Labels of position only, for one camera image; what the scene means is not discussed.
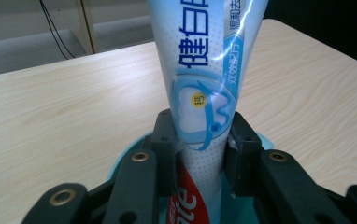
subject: toothpaste tube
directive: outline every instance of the toothpaste tube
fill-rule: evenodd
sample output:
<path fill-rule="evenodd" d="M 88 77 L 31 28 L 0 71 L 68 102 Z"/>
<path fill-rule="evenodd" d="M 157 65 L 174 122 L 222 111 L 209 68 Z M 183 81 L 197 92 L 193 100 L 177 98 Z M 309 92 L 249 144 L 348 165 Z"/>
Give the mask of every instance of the toothpaste tube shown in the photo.
<path fill-rule="evenodd" d="M 166 223 L 220 223 L 222 162 L 267 0 L 149 0 L 178 134 Z"/>

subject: black cable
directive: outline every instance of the black cable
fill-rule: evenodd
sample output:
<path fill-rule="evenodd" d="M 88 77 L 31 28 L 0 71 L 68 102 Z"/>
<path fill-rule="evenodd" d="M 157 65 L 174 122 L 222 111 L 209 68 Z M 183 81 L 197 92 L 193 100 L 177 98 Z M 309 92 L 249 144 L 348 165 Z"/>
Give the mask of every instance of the black cable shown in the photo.
<path fill-rule="evenodd" d="M 63 51 L 62 51 L 62 49 L 61 49 L 61 47 L 60 47 L 60 45 L 59 45 L 59 41 L 56 39 L 56 36 L 54 35 L 53 30 L 52 30 L 52 27 L 51 27 L 50 24 L 53 25 L 53 28 L 54 28 L 56 34 L 58 35 L 60 41 L 62 42 L 62 44 L 63 44 L 64 48 L 67 50 L 67 52 L 71 55 L 71 57 L 76 58 L 76 57 L 70 52 L 70 50 L 67 48 L 67 46 L 65 45 L 64 41 L 63 41 L 62 38 L 60 37 L 59 32 L 57 31 L 56 26 L 55 26 L 55 24 L 54 24 L 54 22 L 53 22 L 53 20 L 52 20 L 52 17 L 50 16 L 50 14 L 49 14 L 47 8 L 46 8 L 45 5 L 44 5 L 44 2 L 43 2 L 42 0 L 39 0 L 39 3 L 41 4 L 42 10 L 44 11 L 44 15 L 45 15 L 45 17 L 47 18 L 48 26 L 50 27 L 50 32 L 51 32 L 52 35 L 53 35 L 53 38 L 54 38 L 54 40 L 55 40 L 55 42 L 56 42 L 56 44 L 57 44 L 57 47 L 59 48 L 59 51 L 60 51 L 60 52 L 62 53 L 62 55 L 68 60 L 68 58 L 64 55 L 64 53 L 63 53 Z"/>

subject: wooden table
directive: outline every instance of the wooden table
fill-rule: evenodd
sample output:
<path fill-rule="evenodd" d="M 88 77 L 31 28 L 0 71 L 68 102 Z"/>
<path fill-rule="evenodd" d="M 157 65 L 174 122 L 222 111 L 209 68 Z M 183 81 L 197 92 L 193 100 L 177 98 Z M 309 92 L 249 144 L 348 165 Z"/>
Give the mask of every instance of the wooden table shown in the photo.
<path fill-rule="evenodd" d="M 154 43 L 0 75 L 0 223 L 61 183 L 103 183 L 165 108 Z M 237 111 L 318 184 L 357 184 L 357 61 L 263 21 Z"/>

